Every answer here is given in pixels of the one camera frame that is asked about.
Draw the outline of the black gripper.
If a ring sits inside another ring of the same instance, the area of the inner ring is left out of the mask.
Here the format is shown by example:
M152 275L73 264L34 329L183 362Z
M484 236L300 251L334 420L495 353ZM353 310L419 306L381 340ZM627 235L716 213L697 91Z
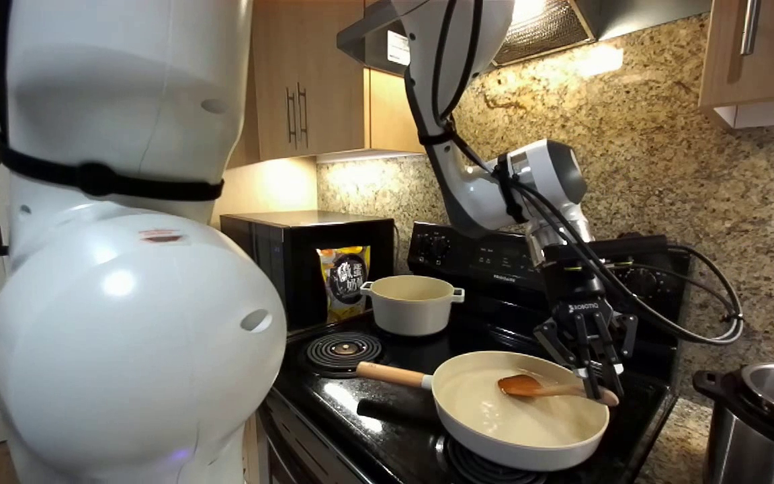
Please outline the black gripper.
M599 360L613 376L624 373L624 357L635 350L638 318L613 306L603 264L564 244L544 251L537 271L549 298L549 321L535 340L554 360L577 360L588 399L599 399Z

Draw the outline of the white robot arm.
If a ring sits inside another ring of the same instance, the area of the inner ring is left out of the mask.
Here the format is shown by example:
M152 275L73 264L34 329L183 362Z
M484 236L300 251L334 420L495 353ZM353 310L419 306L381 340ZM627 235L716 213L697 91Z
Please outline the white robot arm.
M268 276L209 223L251 28L252 0L0 0L19 484L245 484L287 335Z

